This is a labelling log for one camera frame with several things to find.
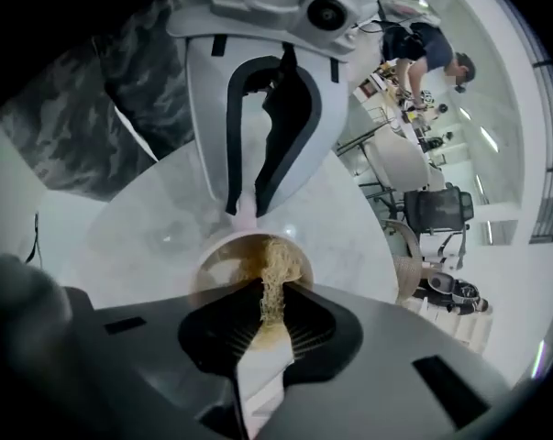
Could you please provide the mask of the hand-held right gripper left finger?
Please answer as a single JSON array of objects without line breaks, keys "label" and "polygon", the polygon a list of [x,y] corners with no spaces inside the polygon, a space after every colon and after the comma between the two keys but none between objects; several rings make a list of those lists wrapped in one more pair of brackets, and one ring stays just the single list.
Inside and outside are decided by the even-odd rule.
[{"label": "hand-held right gripper left finger", "polygon": [[87,294],[42,289],[37,379],[49,396],[115,440],[170,440],[188,423],[249,440],[237,367],[260,326],[258,280],[97,310]]}]

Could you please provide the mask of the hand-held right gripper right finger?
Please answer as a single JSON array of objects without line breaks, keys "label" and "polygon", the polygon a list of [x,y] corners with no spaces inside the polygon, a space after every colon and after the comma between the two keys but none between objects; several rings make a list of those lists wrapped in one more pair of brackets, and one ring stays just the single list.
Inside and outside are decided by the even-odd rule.
[{"label": "hand-held right gripper right finger", "polygon": [[257,440],[447,440],[509,391],[481,356],[403,307],[284,288],[294,363]]}]

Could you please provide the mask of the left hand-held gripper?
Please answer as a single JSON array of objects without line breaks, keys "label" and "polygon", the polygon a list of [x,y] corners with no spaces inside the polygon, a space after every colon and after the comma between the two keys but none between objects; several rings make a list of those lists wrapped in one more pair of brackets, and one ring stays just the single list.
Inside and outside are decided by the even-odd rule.
[{"label": "left hand-held gripper", "polygon": [[[275,85],[262,105],[271,119],[265,160],[255,181],[257,215],[264,216],[312,177],[341,133],[348,112],[343,64],[316,54],[339,56],[336,53],[316,48],[291,32],[300,0],[179,3],[168,30],[175,38],[192,38],[187,45],[186,79],[195,141],[210,194],[229,214],[237,211],[242,190],[246,81],[257,72],[278,68]],[[360,5],[351,29],[377,14],[378,0],[361,0]],[[351,29],[346,36],[353,39]],[[203,37],[214,35],[236,37]],[[270,40],[316,53],[294,46],[283,52],[281,43]]]}]

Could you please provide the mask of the beige cup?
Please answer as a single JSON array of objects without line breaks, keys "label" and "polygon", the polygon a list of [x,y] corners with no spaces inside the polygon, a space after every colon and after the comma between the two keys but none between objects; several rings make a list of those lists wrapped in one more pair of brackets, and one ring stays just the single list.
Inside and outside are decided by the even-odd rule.
[{"label": "beige cup", "polygon": [[[302,277],[295,282],[286,283],[299,283],[305,287],[313,283],[311,264],[301,248],[286,235],[270,233],[259,228],[256,201],[251,194],[242,193],[236,204],[236,212],[227,218],[229,227],[216,232],[207,240],[208,248],[194,271],[196,289],[209,290],[224,285],[241,288],[256,281],[260,285],[260,296],[259,300],[252,304],[252,308],[260,312],[263,294],[260,273],[264,266],[264,248],[270,238],[281,238],[300,254]],[[254,320],[260,324],[260,314]],[[286,329],[284,338],[266,350],[291,342],[292,336]]]}]

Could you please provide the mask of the yellow sponge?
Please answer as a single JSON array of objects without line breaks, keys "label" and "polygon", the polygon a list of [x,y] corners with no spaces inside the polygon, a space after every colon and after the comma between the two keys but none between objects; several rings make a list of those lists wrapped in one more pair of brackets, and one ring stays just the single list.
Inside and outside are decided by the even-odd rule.
[{"label": "yellow sponge", "polygon": [[284,338],[284,289],[286,282],[302,277],[302,262],[297,253],[281,238],[270,238],[264,248],[264,266],[260,278],[260,329],[252,341],[254,349],[267,349]]}]

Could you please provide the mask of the white shelf cabinet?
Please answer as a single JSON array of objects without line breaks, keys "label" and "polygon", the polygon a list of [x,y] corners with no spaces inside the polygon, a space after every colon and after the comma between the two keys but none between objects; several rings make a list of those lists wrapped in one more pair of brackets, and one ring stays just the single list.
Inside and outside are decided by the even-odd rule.
[{"label": "white shelf cabinet", "polygon": [[492,315],[489,312],[459,315],[428,305],[421,307],[418,314],[470,351],[484,352],[492,330]]}]

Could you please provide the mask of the brown wicker chair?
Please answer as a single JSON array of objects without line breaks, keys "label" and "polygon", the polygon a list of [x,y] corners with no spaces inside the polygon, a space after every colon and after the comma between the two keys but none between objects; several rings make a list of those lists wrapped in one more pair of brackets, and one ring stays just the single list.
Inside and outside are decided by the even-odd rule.
[{"label": "brown wicker chair", "polygon": [[398,232],[404,239],[409,257],[393,255],[393,265],[397,277],[398,292],[396,303],[401,305],[411,298],[422,279],[423,256],[415,232],[406,224],[397,220],[383,220],[385,227]]}]

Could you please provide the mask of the white cluttered desk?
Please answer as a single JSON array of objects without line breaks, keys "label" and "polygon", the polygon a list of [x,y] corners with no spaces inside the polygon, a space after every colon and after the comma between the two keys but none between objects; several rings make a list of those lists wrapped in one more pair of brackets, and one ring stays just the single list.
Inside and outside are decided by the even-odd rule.
[{"label": "white cluttered desk", "polygon": [[388,124],[392,131],[416,144],[424,156],[434,163],[428,135],[431,126],[427,120],[430,111],[417,111],[411,97],[402,102],[397,97],[398,82],[393,62],[383,62],[354,91],[361,106],[374,122]]}]

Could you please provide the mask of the white chair with black legs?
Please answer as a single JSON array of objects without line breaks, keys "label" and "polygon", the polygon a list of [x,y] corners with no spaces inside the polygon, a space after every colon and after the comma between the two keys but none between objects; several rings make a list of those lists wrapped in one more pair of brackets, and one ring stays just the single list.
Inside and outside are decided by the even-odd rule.
[{"label": "white chair with black legs", "polygon": [[341,159],[352,152],[349,171],[368,200],[384,204],[393,219],[402,212],[395,196],[425,189],[431,181],[429,162],[420,147],[381,124],[337,147]]}]

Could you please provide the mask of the black office chair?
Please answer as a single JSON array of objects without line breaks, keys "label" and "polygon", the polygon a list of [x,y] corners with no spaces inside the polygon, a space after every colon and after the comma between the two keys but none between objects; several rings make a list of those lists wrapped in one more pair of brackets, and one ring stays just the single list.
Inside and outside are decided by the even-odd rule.
[{"label": "black office chair", "polygon": [[468,222],[474,217],[474,205],[469,192],[458,186],[440,191],[412,191],[404,194],[404,216],[418,235],[450,232],[461,235],[457,257],[466,254]]}]

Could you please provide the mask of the camouflage sleeve arm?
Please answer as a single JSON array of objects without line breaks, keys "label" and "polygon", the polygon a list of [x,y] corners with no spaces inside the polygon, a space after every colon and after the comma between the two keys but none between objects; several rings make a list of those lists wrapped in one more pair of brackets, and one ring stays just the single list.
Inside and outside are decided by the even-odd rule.
[{"label": "camouflage sleeve arm", "polygon": [[0,106],[0,126],[50,190],[111,201],[193,141],[185,73],[153,0],[64,51]]}]

